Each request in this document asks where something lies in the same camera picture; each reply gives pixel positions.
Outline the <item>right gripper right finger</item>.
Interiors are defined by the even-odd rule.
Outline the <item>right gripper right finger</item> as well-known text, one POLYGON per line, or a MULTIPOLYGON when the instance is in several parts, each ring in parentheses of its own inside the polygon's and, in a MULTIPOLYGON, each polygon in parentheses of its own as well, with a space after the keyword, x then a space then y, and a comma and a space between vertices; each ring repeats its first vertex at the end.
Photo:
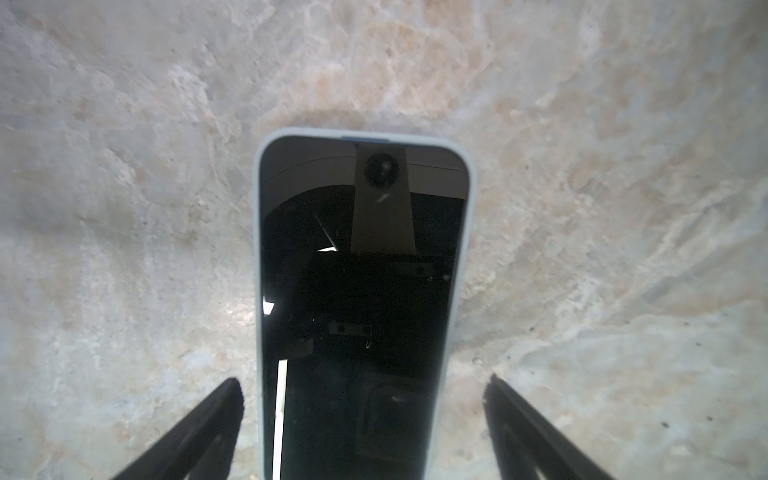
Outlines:
POLYGON ((503 479, 612 479, 496 375, 485 387, 483 404, 503 479))

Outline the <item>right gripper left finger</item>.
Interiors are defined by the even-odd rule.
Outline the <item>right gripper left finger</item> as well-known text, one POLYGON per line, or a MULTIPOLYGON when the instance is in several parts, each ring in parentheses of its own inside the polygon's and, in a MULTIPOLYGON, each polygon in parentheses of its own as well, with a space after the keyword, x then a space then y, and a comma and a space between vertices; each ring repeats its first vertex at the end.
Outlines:
POLYGON ((243 414, 240 382, 228 378, 114 478, 225 480, 231 470, 243 414))

